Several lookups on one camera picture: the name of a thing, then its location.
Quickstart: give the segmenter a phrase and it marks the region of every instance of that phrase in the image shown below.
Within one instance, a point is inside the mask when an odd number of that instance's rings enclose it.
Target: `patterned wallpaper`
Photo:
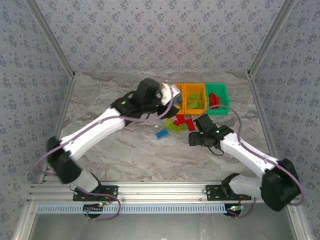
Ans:
[[[36,0],[74,71],[246,70],[283,0]]]
[[[305,211],[320,239],[320,2],[300,0],[255,76],[281,157],[307,190]]]
[[[0,240],[9,240],[70,78],[23,0],[1,0],[0,23]]]

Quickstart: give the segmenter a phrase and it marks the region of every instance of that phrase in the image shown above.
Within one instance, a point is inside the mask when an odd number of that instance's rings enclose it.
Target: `blue toy brick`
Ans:
[[[155,135],[156,135],[156,138],[159,140],[159,139],[162,139],[162,138],[168,136],[169,132],[167,129],[163,129],[162,131],[157,132]]]

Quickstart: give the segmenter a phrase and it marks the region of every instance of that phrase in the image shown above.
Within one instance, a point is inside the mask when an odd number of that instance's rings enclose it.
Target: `green toy brick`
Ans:
[[[197,105],[198,105],[198,109],[202,109],[202,107],[203,107],[202,102],[197,102]]]
[[[173,124],[174,123],[174,119],[173,118],[168,118],[166,121],[165,121],[165,123],[164,123],[164,127],[165,128],[169,128],[169,126],[171,125],[171,124]]]
[[[190,98],[191,99],[201,99],[201,94],[200,93],[191,93]]]
[[[188,124],[183,123],[183,124],[180,124],[179,127],[181,128],[182,131],[184,131],[184,130],[187,130],[187,129],[188,129]]]
[[[192,104],[194,101],[189,97],[187,100],[186,100],[186,103],[187,104]]]
[[[192,103],[186,106],[186,109],[195,109],[197,107],[198,107],[198,104],[195,101],[193,101]]]
[[[181,132],[181,127],[174,125],[173,123],[171,123],[169,126],[166,126],[166,128],[177,134]]]

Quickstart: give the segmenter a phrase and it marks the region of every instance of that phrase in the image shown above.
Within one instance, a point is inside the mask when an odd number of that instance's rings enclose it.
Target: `orange bin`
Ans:
[[[185,92],[185,86],[183,83],[174,83],[174,85],[176,85],[180,91],[181,91],[181,101],[179,102],[179,112],[177,114],[185,114],[185,109],[187,108],[187,99],[184,99],[184,92]]]
[[[204,83],[183,83],[183,114],[185,115],[201,115],[208,107],[206,87]],[[201,99],[193,99],[194,102],[202,103],[202,108],[199,109],[187,109],[187,99],[190,94],[200,94]]]

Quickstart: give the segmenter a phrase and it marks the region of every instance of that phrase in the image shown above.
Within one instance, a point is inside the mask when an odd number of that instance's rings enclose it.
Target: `metal bracket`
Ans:
[[[101,194],[109,194],[109,195],[117,197],[118,196],[118,189],[119,188],[116,185],[101,185],[99,192]],[[115,202],[116,200],[111,197],[107,197],[107,196],[88,195],[76,187],[74,190],[74,194],[73,194],[73,201],[75,201],[75,202],[95,202],[95,201]]]
[[[250,196],[247,195],[237,195],[231,199],[228,197],[224,191],[222,190],[222,185],[206,185],[206,199],[208,201],[241,201],[241,200],[251,200]]]

